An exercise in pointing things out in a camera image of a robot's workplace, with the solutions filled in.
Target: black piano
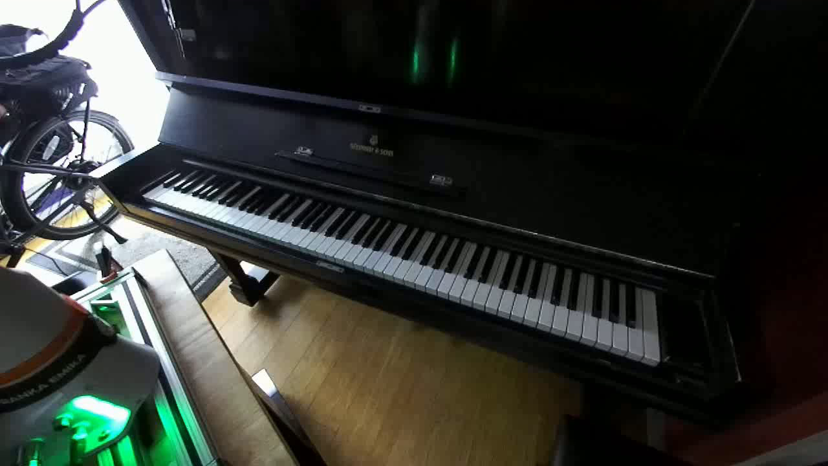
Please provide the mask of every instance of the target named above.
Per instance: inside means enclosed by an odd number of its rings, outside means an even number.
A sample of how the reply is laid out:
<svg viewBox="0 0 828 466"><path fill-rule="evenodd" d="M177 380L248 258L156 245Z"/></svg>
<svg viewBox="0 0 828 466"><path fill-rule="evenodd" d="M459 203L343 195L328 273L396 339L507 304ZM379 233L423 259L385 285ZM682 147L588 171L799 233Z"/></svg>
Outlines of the black piano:
<svg viewBox="0 0 828 466"><path fill-rule="evenodd" d="M121 6L172 87L101 171L129 217L689 419L745 406L779 6Z"/></svg>

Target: piano lid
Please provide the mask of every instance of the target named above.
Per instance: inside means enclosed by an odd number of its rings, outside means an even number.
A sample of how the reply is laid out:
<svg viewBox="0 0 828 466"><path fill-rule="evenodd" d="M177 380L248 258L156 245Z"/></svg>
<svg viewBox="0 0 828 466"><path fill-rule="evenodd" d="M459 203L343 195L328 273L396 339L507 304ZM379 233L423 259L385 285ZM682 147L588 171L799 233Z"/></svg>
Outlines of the piano lid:
<svg viewBox="0 0 828 466"><path fill-rule="evenodd" d="M121 0L172 81L675 140L749 0Z"/></svg>

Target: wooden floor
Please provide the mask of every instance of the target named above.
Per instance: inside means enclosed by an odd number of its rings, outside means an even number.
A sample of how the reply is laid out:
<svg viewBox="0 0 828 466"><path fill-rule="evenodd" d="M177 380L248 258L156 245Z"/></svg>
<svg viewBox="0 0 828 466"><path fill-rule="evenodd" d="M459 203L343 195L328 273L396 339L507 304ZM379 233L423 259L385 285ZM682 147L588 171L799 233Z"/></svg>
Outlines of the wooden floor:
<svg viewBox="0 0 828 466"><path fill-rule="evenodd" d="M552 463L581 387L283 278L257 308L204 308L247 373L268 370L331 466Z"/></svg>

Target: piano keyboard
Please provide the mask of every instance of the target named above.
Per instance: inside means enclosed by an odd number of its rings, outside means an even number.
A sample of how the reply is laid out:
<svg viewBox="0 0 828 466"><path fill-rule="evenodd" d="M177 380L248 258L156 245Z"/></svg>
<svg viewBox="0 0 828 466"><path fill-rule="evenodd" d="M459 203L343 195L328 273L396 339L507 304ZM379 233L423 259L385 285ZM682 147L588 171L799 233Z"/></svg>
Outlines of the piano keyboard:
<svg viewBox="0 0 828 466"><path fill-rule="evenodd" d="M174 171L149 203L618 357L662 361L658 294L213 171Z"/></svg>

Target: green led light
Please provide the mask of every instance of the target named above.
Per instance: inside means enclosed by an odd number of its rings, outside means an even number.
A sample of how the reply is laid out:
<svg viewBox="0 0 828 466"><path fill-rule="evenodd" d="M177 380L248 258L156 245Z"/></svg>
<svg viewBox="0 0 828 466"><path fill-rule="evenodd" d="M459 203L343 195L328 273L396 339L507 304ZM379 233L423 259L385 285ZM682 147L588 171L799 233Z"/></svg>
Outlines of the green led light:
<svg viewBox="0 0 828 466"><path fill-rule="evenodd" d="M412 53L412 83L420 83L423 81L423 48L415 45L415 53Z"/></svg>
<svg viewBox="0 0 828 466"><path fill-rule="evenodd" d="M128 430L129 410L106 399L79 396L54 414L53 424L73 436L73 452L84 458Z"/></svg>
<svg viewBox="0 0 828 466"><path fill-rule="evenodd" d="M79 396L73 406L97 417L106 417L112 424L128 424L129 419L129 410L110 404L97 396Z"/></svg>
<svg viewBox="0 0 828 466"><path fill-rule="evenodd" d="M460 57L460 43L454 39L447 50L447 83L456 83L459 79L459 57Z"/></svg>
<svg viewBox="0 0 828 466"><path fill-rule="evenodd" d="M137 466L132 437L124 437L116 452L119 452L121 466Z"/></svg>

